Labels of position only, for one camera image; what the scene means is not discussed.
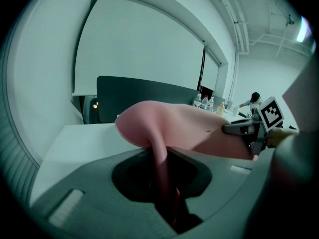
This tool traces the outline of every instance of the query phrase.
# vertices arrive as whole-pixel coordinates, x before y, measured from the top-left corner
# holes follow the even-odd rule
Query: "ribbed gray surface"
[[[8,52],[18,22],[19,19],[11,27],[0,50],[0,171],[13,195],[28,204],[38,165],[15,128],[6,92]]]

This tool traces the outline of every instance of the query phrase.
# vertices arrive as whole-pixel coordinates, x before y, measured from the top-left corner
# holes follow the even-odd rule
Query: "table surface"
[[[229,122],[242,120],[225,110]],[[80,166],[125,151],[138,149],[118,133],[114,123],[67,125],[49,148],[35,179],[30,205],[50,187]]]

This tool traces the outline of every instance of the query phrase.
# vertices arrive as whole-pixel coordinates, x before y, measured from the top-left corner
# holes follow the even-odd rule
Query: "white ceiling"
[[[227,13],[224,3],[222,0],[210,1],[222,16],[236,45],[233,22]],[[306,57],[311,55],[311,47],[314,40],[311,35],[308,35],[303,43],[296,42],[301,24],[301,16],[287,0],[238,1],[247,22],[250,48],[252,48],[254,41],[261,37],[262,34],[267,34],[267,36],[260,39],[260,42],[273,44],[279,48],[285,32],[286,22],[290,15],[295,24],[288,24],[285,40],[282,45],[283,50],[290,49]],[[230,0],[230,2],[239,18],[239,12],[234,1]]]

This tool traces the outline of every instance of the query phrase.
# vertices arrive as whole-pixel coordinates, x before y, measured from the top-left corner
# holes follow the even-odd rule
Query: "plastic bottle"
[[[210,100],[208,101],[208,105],[207,105],[207,110],[209,112],[213,111],[213,105],[214,105],[214,97],[211,97]]]
[[[208,96],[205,96],[203,101],[201,101],[200,108],[205,110],[207,108],[207,105],[208,105]]]
[[[193,106],[196,108],[200,108],[201,104],[201,94],[197,94],[197,97],[194,99]]]
[[[222,101],[221,104],[217,107],[216,114],[223,115],[224,110],[225,110],[225,106],[224,106],[224,102]]]

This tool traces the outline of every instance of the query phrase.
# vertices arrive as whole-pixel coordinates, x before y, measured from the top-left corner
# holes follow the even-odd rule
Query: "person's arm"
[[[239,105],[238,107],[239,107],[239,108],[242,108],[242,107],[248,106],[248,105],[250,105],[250,100],[247,100],[246,102],[242,103],[242,104]]]

